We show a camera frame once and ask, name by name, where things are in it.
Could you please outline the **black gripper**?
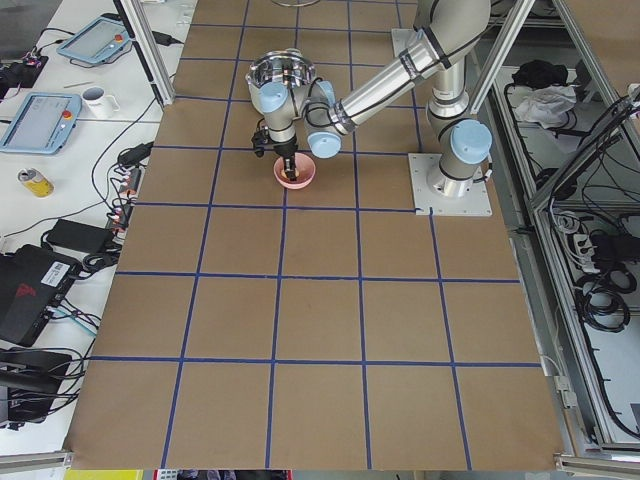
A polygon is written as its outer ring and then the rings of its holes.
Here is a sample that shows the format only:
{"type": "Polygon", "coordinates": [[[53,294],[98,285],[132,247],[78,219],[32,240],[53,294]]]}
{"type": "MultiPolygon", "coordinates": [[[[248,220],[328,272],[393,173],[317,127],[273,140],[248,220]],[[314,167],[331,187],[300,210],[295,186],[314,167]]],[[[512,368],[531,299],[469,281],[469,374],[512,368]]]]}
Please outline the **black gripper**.
{"type": "Polygon", "coordinates": [[[295,154],[298,151],[298,144],[296,140],[290,140],[287,142],[278,142],[273,144],[273,149],[277,155],[283,158],[282,175],[290,180],[291,170],[296,170],[295,154]]]}

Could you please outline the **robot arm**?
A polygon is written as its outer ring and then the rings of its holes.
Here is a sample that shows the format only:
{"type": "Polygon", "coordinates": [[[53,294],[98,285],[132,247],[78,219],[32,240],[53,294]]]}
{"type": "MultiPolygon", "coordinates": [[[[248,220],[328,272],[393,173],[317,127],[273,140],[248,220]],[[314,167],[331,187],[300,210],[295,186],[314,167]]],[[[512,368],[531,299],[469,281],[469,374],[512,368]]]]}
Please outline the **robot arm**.
{"type": "Polygon", "coordinates": [[[488,27],[488,1],[420,1],[406,47],[364,85],[337,98],[333,85],[296,48],[274,50],[254,60],[246,75],[252,104],[262,118],[251,142],[262,157],[272,147],[283,162],[278,176],[294,183],[302,168],[295,123],[303,121],[307,144],[317,158],[335,156],[343,137],[434,77],[429,114],[445,126],[466,113],[467,54],[488,27]]]}

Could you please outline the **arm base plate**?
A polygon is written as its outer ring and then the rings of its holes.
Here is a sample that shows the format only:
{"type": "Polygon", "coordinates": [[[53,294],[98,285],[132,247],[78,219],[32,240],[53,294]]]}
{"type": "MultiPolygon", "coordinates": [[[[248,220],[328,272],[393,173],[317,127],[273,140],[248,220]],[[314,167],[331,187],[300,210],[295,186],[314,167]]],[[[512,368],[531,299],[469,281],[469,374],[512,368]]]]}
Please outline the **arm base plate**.
{"type": "Polygon", "coordinates": [[[417,71],[430,68],[437,60],[423,30],[394,28],[391,30],[391,39],[394,56],[409,59],[417,71]]]}
{"type": "Polygon", "coordinates": [[[471,178],[453,180],[440,169],[441,154],[408,155],[414,211],[417,215],[490,217],[492,208],[478,165],[471,178]]]}

